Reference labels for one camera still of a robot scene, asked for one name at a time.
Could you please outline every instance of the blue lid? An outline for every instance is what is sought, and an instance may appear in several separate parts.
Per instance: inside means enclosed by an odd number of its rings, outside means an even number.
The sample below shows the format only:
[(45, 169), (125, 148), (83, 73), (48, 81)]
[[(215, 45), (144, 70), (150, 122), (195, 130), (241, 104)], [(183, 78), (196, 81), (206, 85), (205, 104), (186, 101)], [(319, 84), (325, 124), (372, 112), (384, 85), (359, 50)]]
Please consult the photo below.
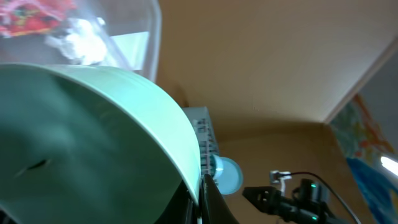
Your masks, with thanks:
[(217, 178), (218, 190), (223, 195), (237, 192), (243, 185), (243, 173), (238, 164), (232, 159), (222, 157), (224, 170)]

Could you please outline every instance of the clear plastic lid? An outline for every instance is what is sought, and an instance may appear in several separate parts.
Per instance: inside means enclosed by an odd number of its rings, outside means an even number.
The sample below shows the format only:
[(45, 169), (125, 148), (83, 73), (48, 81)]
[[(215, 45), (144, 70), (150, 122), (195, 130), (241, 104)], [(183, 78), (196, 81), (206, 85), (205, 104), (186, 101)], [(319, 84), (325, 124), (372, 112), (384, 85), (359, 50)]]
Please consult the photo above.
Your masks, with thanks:
[(0, 63), (109, 65), (155, 81), (156, 0), (0, 0)]

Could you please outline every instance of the cable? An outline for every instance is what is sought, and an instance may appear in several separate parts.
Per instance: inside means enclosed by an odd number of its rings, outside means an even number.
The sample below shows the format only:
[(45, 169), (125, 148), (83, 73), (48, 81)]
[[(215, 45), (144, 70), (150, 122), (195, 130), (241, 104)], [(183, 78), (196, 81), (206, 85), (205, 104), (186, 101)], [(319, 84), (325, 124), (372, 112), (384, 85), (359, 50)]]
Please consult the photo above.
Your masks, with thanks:
[(340, 203), (344, 206), (344, 208), (347, 210), (347, 212), (349, 213), (349, 215), (351, 215), (351, 217), (353, 218), (353, 220), (355, 221), (356, 224), (361, 224), (361, 221), (359, 220), (359, 218), (354, 214), (354, 212), (349, 208), (349, 206), (344, 202), (344, 200), (318, 175), (313, 174), (311, 172), (293, 172), (291, 174), (279, 174), (280, 177), (286, 176), (286, 175), (299, 175), (299, 174), (307, 174), (307, 175), (311, 175), (316, 177), (318, 180), (320, 180), (320, 182), (323, 183), (323, 185), (325, 187), (327, 187), (330, 192), (336, 196), (336, 198), (340, 201)]

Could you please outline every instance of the black cable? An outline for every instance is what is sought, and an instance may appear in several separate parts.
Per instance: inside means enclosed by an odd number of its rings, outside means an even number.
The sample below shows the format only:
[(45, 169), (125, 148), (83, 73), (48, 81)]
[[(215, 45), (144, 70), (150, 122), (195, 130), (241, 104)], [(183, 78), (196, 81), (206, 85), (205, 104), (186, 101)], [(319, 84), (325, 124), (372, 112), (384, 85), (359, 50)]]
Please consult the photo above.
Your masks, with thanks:
[(298, 174), (307, 174), (316, 177), (320, 182), (323, 183), (325, 187), (327, 187), (330, 192), (336, 196), (336, 198), (340, 201), (340, 203), (344, 206), (344, 208), (347, 210), (349, 215), (353, 218), (356, 224), (361, 224), (361, 221), (359, 218), (354, 214), (354, 212), (349, 208), (349, 206), (344, 202), (344, 200), (318, 175), (313, 174), (311, 172), (293, 172), (291, 174), (279, 174), (279, 177), (284, 177), (284, 176), (289, 176), (289, 175), (298, 175)]

